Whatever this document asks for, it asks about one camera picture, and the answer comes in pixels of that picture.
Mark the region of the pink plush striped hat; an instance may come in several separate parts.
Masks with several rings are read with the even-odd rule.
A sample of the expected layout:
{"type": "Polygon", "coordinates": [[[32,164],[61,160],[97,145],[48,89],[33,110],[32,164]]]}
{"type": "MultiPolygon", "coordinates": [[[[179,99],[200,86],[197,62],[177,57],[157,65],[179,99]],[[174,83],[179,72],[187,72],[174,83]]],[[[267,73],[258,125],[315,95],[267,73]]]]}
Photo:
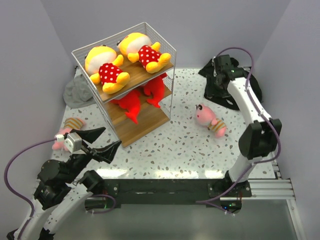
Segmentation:
{"type": "Polygon", "coordinates": [[[196,104],[195,108],[195,119],[199,125],[213,132],[216,138],[221,138],[225,135],[227,130],[225,122],[218,118],[210,107],[200,103],[196,104]]]}
{"type": "MultiPolygon", "coordinates": [[[[71,130],[81,130],[86,125],[86,122],[78,117],[69,117],[64,121],[63,127],[58,131],[57,135],[64,135],[69,133],[71,130]]],[[[65,150],[68,152],[68,148],[64,146],[63,142],[55,141],[52,145],[52,150],[65,150]]]]}

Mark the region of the red shark plush front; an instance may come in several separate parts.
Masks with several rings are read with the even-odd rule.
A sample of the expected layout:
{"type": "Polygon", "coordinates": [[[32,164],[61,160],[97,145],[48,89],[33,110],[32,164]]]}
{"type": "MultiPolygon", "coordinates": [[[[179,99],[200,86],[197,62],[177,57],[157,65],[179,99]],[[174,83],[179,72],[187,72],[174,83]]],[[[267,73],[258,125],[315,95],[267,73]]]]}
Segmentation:
{"type": "Polygon", "coordinates": [[[141,110],[140,92],[136,89],[131,90],[128,94],[119,99],[113,99],[111,102],[125,109],[125,115],[128,119],[138,124],[137,117],[141,110]]]}

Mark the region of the red shark plush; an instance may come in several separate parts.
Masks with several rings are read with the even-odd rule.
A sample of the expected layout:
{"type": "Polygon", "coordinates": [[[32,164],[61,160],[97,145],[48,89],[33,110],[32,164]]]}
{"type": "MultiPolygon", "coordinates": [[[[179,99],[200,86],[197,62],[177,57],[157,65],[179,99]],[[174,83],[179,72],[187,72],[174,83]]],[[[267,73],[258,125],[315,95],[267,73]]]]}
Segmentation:
{"type": "Polygon", "coordinates": [[[167,77],[166,73],[163,73],[142,86],[143,92],[146,96],[152,96],[146,101],[156,108],[160,108],[159,102],[164,98],[165,95],[165,84],[163,79],[167,77]]]}
{"type": "Polygon", "coordinates": [[[119,99],[113,99],[111,102],[125,109],[125,115],[128,119],[138,124],[137,117],[141,110],[140,92],[136,89],[131,90],[128,94],[119,99]]]}

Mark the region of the red shark plush back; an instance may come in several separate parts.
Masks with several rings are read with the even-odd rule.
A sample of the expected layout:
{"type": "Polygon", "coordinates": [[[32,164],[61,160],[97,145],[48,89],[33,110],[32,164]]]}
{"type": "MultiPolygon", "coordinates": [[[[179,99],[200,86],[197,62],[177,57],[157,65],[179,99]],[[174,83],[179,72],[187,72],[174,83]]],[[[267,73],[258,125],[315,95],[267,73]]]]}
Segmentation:
{"type": "Polygon", "coordinates": [[[165,84],[163,79],[167,77],[166,73],[163,73],[142,86],[143,92],[146,96],[152,96],[146,101],[156,108],[160,108],[159,102],[164,98],[165,95],[165,84]]]}

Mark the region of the yellow plush red dotted dress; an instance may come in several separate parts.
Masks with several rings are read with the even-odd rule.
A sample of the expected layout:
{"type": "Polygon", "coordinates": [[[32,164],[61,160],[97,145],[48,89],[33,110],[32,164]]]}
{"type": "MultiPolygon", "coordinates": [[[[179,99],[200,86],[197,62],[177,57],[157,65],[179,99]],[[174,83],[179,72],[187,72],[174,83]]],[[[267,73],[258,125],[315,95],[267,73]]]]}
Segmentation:
{"type": "Polygon", "coordinates": [[[114,94],[130,81],[130,74],[120,67],[124,57],[106,45],[93,47],[85,57],[84,68],[95,85],[101,85],[106,94],[114,94]]]}

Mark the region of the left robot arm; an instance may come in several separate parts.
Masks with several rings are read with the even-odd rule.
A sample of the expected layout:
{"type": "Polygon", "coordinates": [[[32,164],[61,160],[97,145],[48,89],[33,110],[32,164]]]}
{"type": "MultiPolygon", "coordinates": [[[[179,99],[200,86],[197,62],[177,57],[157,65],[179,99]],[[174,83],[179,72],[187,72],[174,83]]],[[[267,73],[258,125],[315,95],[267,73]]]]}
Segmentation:
{"type": "Polygon", "coordinates": [[[69,196],[72,188],[69,186],[86,168],[91,160],[110,164],[121,145],[117,140],[102,148],[92,148],[105,131],[105,127],[90,130],[72,129],[70,132],[58,133],[53,141],[63,144],[70,156],[67,161],[49,159],[41,166],[37,175],[39,180],[32,198],[26,198],[12,188],[8,180],[9,168],[19,156],[14,155],[4,170],[6,187],[16,196],[30,205],[30,213],[18,229],[7,234],[9,240],[52,240],[60,224],[68,215],[88,198],[102,197],[110,199],[112,206],[106,212],[116,207],[113,196],[104,193],[104,180],[95,170],[86,171],[80,178],[74,195],[69,196]]]}

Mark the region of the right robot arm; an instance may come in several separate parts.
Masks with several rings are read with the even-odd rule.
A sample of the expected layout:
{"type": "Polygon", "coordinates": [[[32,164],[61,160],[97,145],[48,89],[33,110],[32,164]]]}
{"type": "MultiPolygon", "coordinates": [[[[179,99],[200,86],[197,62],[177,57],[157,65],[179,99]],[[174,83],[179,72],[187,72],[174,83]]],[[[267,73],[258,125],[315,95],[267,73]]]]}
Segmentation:
{"type": "Polygon", "coordinates": [[[220,183],[223,193],[218,197],[233,197],[256,165],[268,162],[266,157],[270,153],[281,150],[282,123],[262,107],[250,83],[251,73],[245,75],[242,68],[234,67],[229,55],[219,54],[212,61],[216,85],[233,97],[246,125],[238,140],[240,154],[220,183]]]}

